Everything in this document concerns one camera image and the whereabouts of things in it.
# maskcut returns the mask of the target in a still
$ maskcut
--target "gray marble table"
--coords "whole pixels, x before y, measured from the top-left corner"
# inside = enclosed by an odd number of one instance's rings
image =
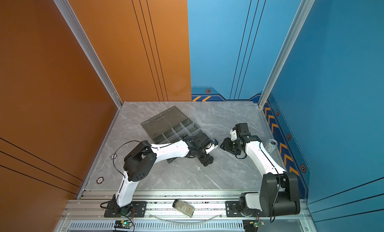
[[[229,131],[238,123],[248,123],[250,132],[263,141],[271,138],[265,118],[257,112],[252,102],[125,102],[85,189],[117,190],[122,175],[114,169],[111,155],[130,140],[148,140],[152,143],[141,123],[174,105],[197,123],[207,136],[218,139],[219,144],[229,137]],[[132,142],[119,149],[115,165],[120,171],[123,170],[123,158],[136,145]],[[148,176],[140,181],[137,190],[260,189],[262,175],[249,157],[236,159],[220,148],[210,154],[214,162],[207,167],[197,158],[177,158],[170,164],[158,162]],[[104,177],[101,184],[96,183],[99,177]]]

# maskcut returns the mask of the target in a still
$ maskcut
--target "aluminum frame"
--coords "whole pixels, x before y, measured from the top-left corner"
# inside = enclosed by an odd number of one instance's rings
[[[285,37],[283,46],[281,47],[280,53],[277,56],[276,62],[272,68],[271,74],[266,81],[265,87],[263,89],[262,95],[260,96],[260,100],[258,102],[259,108],[263,108],[269,94],[272,91],[273,86],[281,72],[281,69],[284,66],[284,63],[291,52],[293,44],[296,41],[297,36],[300,33],[301,28],[312,8],[312,5],[315,0],[301,0],[299,9],[296,12],[295,18],[291,24],[291,27]]]
[[[101,63],[91,42],[89,41],[83,27],[81,26],[79,20],[77,19],[70,3],[68,2],[68,0],[53,0],[53,1],[55,2],[57,8],[60,10],[62,16],[64,17],[69,28],[71,29],[72,33],[76,37],[77,41],[79,42],[84,53],[88,57],[88,60],[91,62],[100,80],[103,82],[103,85],[107,89],[112,100],[114,101],[116,106],[120,109],[122,107],[123,102],[115,86],[113,85],[111,79],[109,78],[107,72],[105,71],[105,68]]]
[[[134,201],[147,201],[147,210],[144,218],[135,218],[136,223],[162,223],[163,221],[153,215],[167,220],[190,221],[206,220],[216,215],[209,222],[234,223],[247,219],[244,217],[227,217],[225,201],[238,201],[243,190],[173,190],[173,191],[135,191]],[[70,200],[62,213],[56,226],[56,232],[70,229],[72,223],[92,224],[108,222],[121,218],[104,218],[104,210],[100,208],[102,202],[112,198],[115,191],[84,191],[80,200]],[[183,199],[195,207],[192,219],[173,209],[175,198]],[[298,215],[278,216],[276,220],[299,220],[303,231],[316,232],[310,212],[303,200],[300,200],[301,211]]]

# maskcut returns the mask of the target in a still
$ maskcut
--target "orange panel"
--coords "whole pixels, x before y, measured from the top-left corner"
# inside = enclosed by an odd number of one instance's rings
[[[141,7],[132,0],[68,0],[123,101],[163,101]]]
[[[74,196],[4,167],[0,167],[0,180],[0,224],[4,232],[52,232],[68,199]]]
[[[116,105],[53,0],[0,1],[0,138],[82,183]]]
[[[187,0],[68,0],[123,101],[190,101]]]
[[[3,141],[0,139],[0,161],[1,164],[7,164],[6,161],[12,161],[13,164],[27,165],[30,171],[36,171],[38,174],[47,176],[50,179],[58,180],[62,188],[77,194],[83,181],[70,174],[34,157],[33,155]]]
[[[190,101],[187,0],[147,0],[147,2],[168,100]]]

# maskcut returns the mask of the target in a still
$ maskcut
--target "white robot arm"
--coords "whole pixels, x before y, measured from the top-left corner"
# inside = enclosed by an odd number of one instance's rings
[[[209,153],[218,147],[217,140],[211,140],[206,134],[200,132],[196,136],[186,137],[170,144],[149,144],[147,140],[140,142],[124,158],[124,178],[119,190],[109,201],[108,208],[118,214],[121,208],[132,202],[132,196],[137,184],[144,179],[152,166],[162,160],[173,160],[177,157],[198,158],[204,166],[208,166],[214,160]]]
[[[243,193],[239,198],[241,213],[244,216],[258,213],[262,217],[298,214],[297,176],[293,172],[287,173],[272,159],[260,138],[249,133],[247,123],[236,124],[230,134],[231,138],[225,138],[220,148],[236,156],[244,151],[263,175],[260,193]]]
[[[192,143],[194,140],[195,140],[195,138],[190,138],[190,139],[187,139],[186,141],[189,143]],[[138,145],[138,147],[140,147],[140,148],[143,147],[144,146],[143,143],[146,144],[147,141],[143,141],[141,144]],[[191,147],[188,146],[188,144],[183,140],[180,140],[176,143],[171,143],[171,144],[151,144],[151,146],[150,146],[150,148],[152,149],[152,152],[156,155],[156,160],[155,160],[154,164],[157,162],[160,162],[162,160],[166,160],[166,159],[172,159],[172,158],[177,158],[177,157],[191,157],[192,156],[192,157],[198,157],[199,159],[201,157],[203,157],[205,159],[205,161],[209,161],[209,163],[202,162],[204,164],[204,166],[207,166],[208,164],[212,163],[213,157],[209,156],[208,153],[217,147],[218,147],[218,143],[216,142],[216,145],[215,145],[215,142],[213,142],[213,143],[210,143],[204,149],[205,151],[200,151],[200,152],[191,151],[191,149],[190,149]],[[131,155],[131,153],[129,153],[128,156],[124,159],[125,162],[127,161],[128,158],[130,158],[129,155]],[[140,173],[137,173],[135,171],[132,173],[135,175],[129,176],[127,173],[127,170],[128,170],[128,167],[126,165],[124,165],[124,172],[123,172],[124,178],[120,184],[120,188],[119,188],[118,192],[115,194],[115,197],[117,200],[117,205],[119,207],[123,207],[123,206],[126,206],[126,205],[131,203],[132,196],[133,196],[134,191],[136,190],[137,184],[139,183],[140,180],[145,178],[149,172],[149,171],[148,172],[142,171]]]

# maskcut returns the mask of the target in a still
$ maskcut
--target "blue panel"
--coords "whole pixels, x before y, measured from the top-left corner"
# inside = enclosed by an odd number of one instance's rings
[[[273,97],[271,96],[265,103],[263,112],[271,129],[273,137],[278,143],[277,148],[280,151],[281,158],[284,161],[286,170],[288,172],[294,172],[298,176],[300,199],[306,200],[308,194],[307,185],[310,177],[310,172],[307,169],[301,170],[301,166],[303,166],[304,160],[297,150],[295,141],[292,139],[290,141],[287,141],[285,136],[285,131],[287,131],[287,125],[285,124],[285,120],[282,119],[282,114],[280,114],[278,111],[279,110],[276,106],[276,103]]]
[[[226,100],[262,91],[300,2],[188,0],[191,85],[214,87]]]
[[[384,179],[369,183],[367,185],[346,191],[344,193],[329,197],[324,200],[309,204],[308,208],[312,215],[318,213],[319,210],[339,206],[345,203],[365,199],[372,196],[377,196],[384,193]]]
[[[229,99],[250,1],[188,0],[192,86]]]
[[[240,77],[239,87],[244,80],[240,99],[250,98],[255,89],[264,89],[300,2],[301,0],[266,0],[247,73],[245,74],[245,70],[243,70]],[[257,13],[257,22],[260,19],[260,14]]]
[[[381,177],[383,4],[316,0],[272,90],[311,168],[309,202]]]
[[[361,231],[382,231],[381,224],[384,211],[368,214],[354,215],[339,219],[316,222],[319,232],[361,232]]]
[[[335,207],[333,209],[323,210],[312,214],[312,218],[314,221],[320,221],[340,216],[378,210],[382,208],[384,208],[384,196],[378,196],[371,199],[358,201],[352,204]]]

